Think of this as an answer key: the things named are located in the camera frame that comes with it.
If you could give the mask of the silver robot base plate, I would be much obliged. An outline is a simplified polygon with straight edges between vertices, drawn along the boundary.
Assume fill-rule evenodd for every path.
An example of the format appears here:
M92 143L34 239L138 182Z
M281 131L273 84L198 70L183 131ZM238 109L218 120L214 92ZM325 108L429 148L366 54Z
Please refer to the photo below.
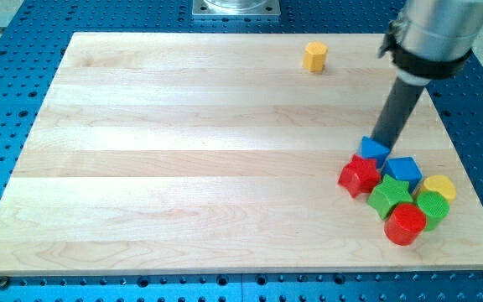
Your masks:
M279 0L193 0L192 14L215 16L278 16Z

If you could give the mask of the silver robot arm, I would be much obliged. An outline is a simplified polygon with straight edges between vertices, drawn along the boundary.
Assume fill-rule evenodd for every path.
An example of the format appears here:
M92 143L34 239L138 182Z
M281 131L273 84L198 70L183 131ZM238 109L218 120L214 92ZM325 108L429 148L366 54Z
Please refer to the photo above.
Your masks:
M379 55L392 54L411 86L460 73L483 26L483 0L407 0L389 23Z

